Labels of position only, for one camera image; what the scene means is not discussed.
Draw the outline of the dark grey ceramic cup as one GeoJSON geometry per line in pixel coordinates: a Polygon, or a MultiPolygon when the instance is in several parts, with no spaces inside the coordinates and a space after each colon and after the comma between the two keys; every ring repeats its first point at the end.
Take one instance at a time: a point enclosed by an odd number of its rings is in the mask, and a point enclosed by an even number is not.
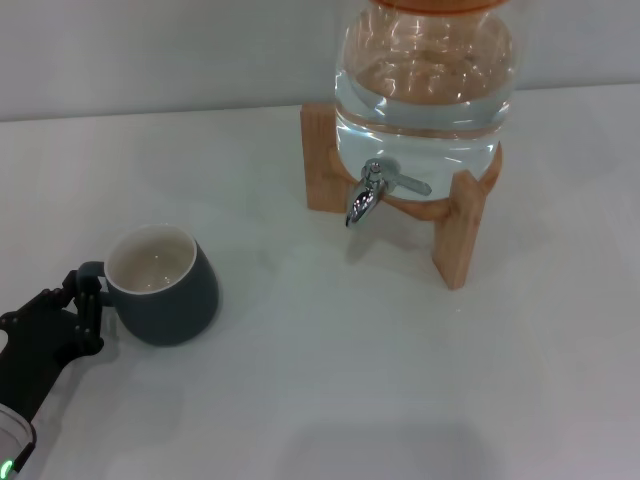
{"type": "Polygon", "coordinates": [[[169,224],[121,236],[103,262],[79,267],[80,283],[91,277],[105,279],[106,297],[123,325],[153,346],[192,340],[208,328],[220,303],[219,283],[202,248],[169,224]]]}

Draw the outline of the chrome dispenser faucet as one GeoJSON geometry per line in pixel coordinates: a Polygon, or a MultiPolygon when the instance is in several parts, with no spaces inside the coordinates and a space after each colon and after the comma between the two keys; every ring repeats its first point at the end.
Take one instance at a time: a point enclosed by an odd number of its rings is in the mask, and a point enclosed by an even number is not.
{"type": "Polygon", "coordinates": [[[396,160],[367,160],[361,170],[361,179],[347,202],[345,226],[356,226],[371,213],[385,194],[392,193],[397,186],[424,197],[432,193],[431,186],[426,182],[404,175],[396,160]]]}

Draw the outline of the glass water dispenser jar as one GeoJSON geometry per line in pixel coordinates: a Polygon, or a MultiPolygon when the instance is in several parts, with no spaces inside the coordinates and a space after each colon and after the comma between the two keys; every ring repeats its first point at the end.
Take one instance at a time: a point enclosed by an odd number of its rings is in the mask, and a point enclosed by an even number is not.
{"type": "Polygon", "coordinates": [[[498,145],[521,60],[527,0],[365,0],[335,77],[337,146],[359,177],[388,158],[448,196],[481,177],[498,145]]]}

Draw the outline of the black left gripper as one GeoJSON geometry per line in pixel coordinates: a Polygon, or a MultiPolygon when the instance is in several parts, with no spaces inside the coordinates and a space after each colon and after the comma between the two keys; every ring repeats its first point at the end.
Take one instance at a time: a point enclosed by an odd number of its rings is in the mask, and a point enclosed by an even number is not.
{"type": "Polygon", "coordinates": [[[0,316],[8,343],[0,352],[0,404],[30,422],[64,368],[99,353],[102,298],[98,279],[71,270],[59,287],[44,289],[0,316]],[[67,310],[74,301],[77,314],[67,310]]]}

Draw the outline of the wooden dispenser stand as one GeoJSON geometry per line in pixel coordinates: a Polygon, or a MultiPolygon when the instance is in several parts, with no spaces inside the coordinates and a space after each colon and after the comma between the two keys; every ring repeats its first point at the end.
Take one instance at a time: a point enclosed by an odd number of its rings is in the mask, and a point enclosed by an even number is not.
{"type": "Polygon", "coordinates": [[[419,220],[433,221],[432,260],[449,289],[461,288],[473,256],[485,201],[495,186],[503,163],[498,145],[488,170],[475,178],[468,170],[453,175],[449,196],[431,201],[404,200],[391,195],[391,182],[374,173],[370,181],[358,182],[344,167],[336,140],[335,107],[306,103],[300,109],[307,207],[311,210],[352,212],[352,193],[382,201],[419,220]]]}

